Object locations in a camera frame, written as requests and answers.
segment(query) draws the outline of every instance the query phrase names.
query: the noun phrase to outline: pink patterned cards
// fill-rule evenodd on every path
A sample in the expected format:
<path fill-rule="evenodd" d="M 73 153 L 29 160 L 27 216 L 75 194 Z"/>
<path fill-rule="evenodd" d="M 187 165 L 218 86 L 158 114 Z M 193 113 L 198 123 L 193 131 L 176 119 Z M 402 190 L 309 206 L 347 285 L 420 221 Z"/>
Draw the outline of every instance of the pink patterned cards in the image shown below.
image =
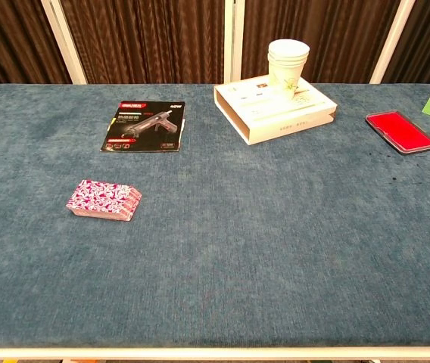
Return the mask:
<path fill-rule="evenodd" d="M 66 207 L 78 216 L 130 221 L 141 196 L 129 185 L 82 180 Z"/>

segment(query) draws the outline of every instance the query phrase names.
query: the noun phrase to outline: booklet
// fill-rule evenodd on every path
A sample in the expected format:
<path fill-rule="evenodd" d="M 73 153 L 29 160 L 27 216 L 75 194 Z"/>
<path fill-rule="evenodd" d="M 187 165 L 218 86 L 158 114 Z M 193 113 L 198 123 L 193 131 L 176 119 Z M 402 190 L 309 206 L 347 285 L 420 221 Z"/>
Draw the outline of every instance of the booklet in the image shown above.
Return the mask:
<path fill-rule="evenodd" d="M 122 101 L 101 151 L 178 151 L 185 102 Z"/>

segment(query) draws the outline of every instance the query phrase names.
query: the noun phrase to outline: paper cup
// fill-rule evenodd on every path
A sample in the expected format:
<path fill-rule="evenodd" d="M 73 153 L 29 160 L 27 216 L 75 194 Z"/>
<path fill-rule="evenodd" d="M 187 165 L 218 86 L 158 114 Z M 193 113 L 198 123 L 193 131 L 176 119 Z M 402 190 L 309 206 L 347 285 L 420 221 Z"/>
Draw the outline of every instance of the paper cup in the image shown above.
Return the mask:
<path fill-rule="evenodd" d="M 309 54 L 309 47 L 293 39 L 279 39 L 269 44 L 269 85 L 292 98 Z"/>

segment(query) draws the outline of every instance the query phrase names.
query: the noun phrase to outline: white box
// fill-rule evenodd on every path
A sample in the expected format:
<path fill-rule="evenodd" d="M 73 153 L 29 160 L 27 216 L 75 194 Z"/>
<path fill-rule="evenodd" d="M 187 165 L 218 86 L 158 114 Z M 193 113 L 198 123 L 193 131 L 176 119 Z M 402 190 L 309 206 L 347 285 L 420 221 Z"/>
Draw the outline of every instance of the white box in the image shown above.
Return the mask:
<path fill-rule="evenodd" d="M 300 78 L 289 100 L 260 76 L 216 85 L 215 104 L 249 145 L 333 121 L 337 104 Z"/>

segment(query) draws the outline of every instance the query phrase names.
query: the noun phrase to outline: blue fabric surface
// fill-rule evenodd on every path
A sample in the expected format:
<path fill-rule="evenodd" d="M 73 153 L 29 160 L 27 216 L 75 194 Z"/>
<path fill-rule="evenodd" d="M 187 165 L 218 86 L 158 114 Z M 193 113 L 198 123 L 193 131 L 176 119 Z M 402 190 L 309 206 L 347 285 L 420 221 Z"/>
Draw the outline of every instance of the blue fabric surface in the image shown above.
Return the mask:
<path fill-rule="evenodd" d="M 211 85 L 0 85 L 0 347 L 430 345 L 430 85 L 315 85 L 333 123 L 247 146 Z M 121 100 L 181 100 L 179 153 L 99 151 Z M 131 222 L 65 208 L 136 186 Z"/>

